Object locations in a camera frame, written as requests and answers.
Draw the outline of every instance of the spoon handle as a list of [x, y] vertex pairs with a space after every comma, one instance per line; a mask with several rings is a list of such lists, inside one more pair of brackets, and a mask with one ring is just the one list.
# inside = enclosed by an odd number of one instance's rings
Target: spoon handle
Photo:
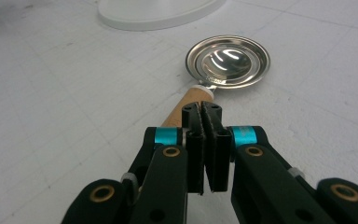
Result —
[[201, 85], [192, 86], [182, 97], [161, 127], [182, 127], [182, 107], [194, 102], [213, 101], [213, 92]]

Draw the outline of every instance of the shiny metal spoon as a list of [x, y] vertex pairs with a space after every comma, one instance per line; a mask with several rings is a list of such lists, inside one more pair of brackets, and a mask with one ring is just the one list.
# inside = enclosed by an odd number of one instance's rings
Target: shiny metal spoon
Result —
[[255, 84], [269, 70], [267, 51], [254, 40], [219, 35], [202, 40], [186, 55], [188, 73], [200, 82], [188, 90], [161, 126], [180, 127], [182, 107], [193, 102], [213, 100], [213, 91]]

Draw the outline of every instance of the white object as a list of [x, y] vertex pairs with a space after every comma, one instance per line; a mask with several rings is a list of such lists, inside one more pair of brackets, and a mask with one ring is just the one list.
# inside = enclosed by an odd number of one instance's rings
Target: white object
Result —
[[226, 0], [101, 0], [98, 11], [108, 26], [131, 31], [170, 28], [198, 20]]

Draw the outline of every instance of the white surface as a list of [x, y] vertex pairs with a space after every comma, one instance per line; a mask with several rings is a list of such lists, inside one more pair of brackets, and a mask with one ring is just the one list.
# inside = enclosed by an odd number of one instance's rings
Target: white surface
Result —
[[113, 28], [148, 31], [198, 20], [220, 8], [226, 0], [101, 0], [98, 12]]
[[[271, 56], [248, 89], [217, 90], [225, 125], [260, 125], [316, 186], [358, 183], [358, 1], [228, 0], [171, 29], [100, 23], [94, 0], [0, 0], [0, 223], [60, 223], [89, 182], [119, 180], [145, 128], [197, 82], [187, 51], [243, 35]], [[187, 223], [238, 223], [228, 193], [190, 195]]]

